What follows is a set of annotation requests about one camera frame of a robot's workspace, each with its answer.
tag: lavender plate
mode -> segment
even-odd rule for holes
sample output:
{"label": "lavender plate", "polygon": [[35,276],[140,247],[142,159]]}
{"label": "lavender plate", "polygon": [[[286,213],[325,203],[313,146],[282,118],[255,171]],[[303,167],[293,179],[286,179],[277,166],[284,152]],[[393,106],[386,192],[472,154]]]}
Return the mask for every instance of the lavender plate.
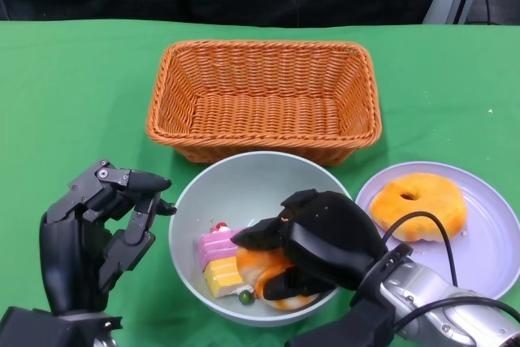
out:
{"label": "lavender plate", "polygon": [[[413,172],[428,172],[453,180],[462,189],[468,208],[467,224],[451,240],[458,283],[485,296],[498,299],[520,275],[520,224],[505,199],[489,184],[460,168],[441,163],[410,162],[382,170],[366,182],[356,203],[368,214],[374,196],[387,182]],[[391,237],[388,248],[399,241]],[[411,258],[437,271],[450,281],[448,257],[443,243],[410,243]]]}

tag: cake slice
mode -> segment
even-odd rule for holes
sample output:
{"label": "cake slice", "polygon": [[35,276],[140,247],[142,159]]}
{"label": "cake slice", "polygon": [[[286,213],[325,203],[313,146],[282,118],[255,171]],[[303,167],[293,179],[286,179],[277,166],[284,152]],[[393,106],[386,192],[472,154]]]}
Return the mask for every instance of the cake slice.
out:
{"label": "cake slice", "polygon": [[251,289],[238,273],[234,256],[210,261],[204,276],[211,293],[217,298]]}
{"label": "cake slice", "polygon": [[204,271],[209,262],[236,256],[236,245],[231,242],[241,229],[221,230],[202,235],[197,243],[201,269]]}

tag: white bowl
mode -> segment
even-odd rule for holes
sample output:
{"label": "white bowl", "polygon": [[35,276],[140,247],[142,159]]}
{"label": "white bowl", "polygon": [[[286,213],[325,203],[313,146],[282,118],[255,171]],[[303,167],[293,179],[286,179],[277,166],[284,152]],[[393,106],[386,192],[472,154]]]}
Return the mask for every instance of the white bowl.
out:
{"label": "white bowl", "polygon": [[251,152],[226,158],[205,169],[180,195],[170,222],[170,252],[180,278],[212,310],[238,323],[278,327],[301,320],[323,307],[338,289],[300,310],[277,310],[256,300],[243,306],[238,296],[214,298],[198,262],[197,241],[210,227],[225,222],[245,228],[276,217],[280,203],[296,191],[317,189],[349,196],[341,183],[320,166],[279,152]]}

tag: green pea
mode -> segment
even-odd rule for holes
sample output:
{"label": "green pea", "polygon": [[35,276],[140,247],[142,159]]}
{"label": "green pea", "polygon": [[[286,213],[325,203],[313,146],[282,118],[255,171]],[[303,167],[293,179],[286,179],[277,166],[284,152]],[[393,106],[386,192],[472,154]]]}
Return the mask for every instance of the green pea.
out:
{"label": "green pea", "polygon": [[254,302],[253,294],[249,290],[240,292],[238,299],[243,305],[250,305]]}

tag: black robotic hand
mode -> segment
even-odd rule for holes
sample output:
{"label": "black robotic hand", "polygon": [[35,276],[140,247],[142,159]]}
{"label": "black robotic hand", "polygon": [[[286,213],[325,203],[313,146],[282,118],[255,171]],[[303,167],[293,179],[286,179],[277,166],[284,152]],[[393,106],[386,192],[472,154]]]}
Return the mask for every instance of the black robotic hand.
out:
{"label": "black robotic hand", "polygon": [[[54,315],[106,309],[117,279],[154,243],[155,215],[176,212],[160,198],[170,186],[161,176],[118,170],[105,159],[69,184],[40,228],[41,273]],[[125,230],[112,235],[105,229],[108,219],[119,220],[134,207]]]}
{"label": "black robotic hand", "polygon": [[313,189],[294,193],[282,206],[278,217],[232,238],[246,249],[282,247],[295,265],[266,283],[264,297],[309,296],[336,285],[356,290],[382,246],[366,213],[344,194]]}
{"label": "black robotic hand", "polygon": [[[155,241],[155,215],[176,209],[160,198],[171,186],[161,176],[118,170],[100,160],[69,184],[43,215],[40,258],[51,313],[10,307],[0,321],[0,347],[115,346],[121,318],[103,313],[108,293]],[[126,229],[111,234],[109,219],[134,208]]]}

